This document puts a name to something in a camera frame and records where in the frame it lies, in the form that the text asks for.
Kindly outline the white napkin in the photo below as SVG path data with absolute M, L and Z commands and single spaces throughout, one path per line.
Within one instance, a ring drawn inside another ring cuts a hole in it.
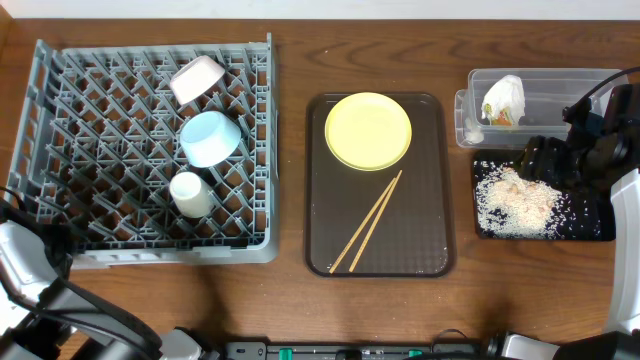
M 490 124 L 490 119 L 504 108 L 510 109 L 513 126 L 518 126 L 525 115 L 524 87 L 518 76 L 506 75 L 487 91 L 481 104 L 481 118 Z

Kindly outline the white bowl with food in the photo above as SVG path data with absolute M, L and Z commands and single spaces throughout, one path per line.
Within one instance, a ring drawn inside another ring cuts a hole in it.
M 209 56 L 199 56 L 181 68 L 169 87 L 180 105 L 186 105 L 214 86 L 225 69 Z

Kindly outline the green snack wrapper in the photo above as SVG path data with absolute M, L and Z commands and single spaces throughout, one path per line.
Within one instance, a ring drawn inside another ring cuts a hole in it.
M 513 126 L 514 122 L 509 108 L 502 109 L 495 117 L 490 119 L 490 124 L 494 126 Z

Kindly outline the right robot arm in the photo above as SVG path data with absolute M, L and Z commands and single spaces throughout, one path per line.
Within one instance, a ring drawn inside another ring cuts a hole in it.
M 639 356 L 639 87 L 610 94 L 604 116 L 584 96 L 563 111 L 566 139 L 533 137 L 515 162 L 521 178 L 608 195 L 615 222 L 614 285 L 605 330 L 555 345 L 511 334 L 499 359 L 636 359 Z

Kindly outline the small white cup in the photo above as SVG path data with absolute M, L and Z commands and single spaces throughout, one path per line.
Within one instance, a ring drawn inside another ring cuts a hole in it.
M 207 216 L 214 208 L 211 188 L 197 174 L 181 172 L 169 184 L 169 192 L 179 212 L 189 218 Z

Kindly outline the light blue bowl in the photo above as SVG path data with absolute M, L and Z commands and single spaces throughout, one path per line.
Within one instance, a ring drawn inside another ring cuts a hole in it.
M 207 111 L 185 123 L 179 142 L 192 166 L 206 168 L 228 158 L 238 147 L 241 136 L 240 128 L 225 114 Z

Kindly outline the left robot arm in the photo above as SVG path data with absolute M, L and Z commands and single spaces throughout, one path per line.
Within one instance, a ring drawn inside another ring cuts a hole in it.
M 1 202 L 1 357 L 57 359 L 76 332 L 75 359 L 221 359 L 184 328 L 158 335 L 124 309 L 71 283 L 69 231 Z

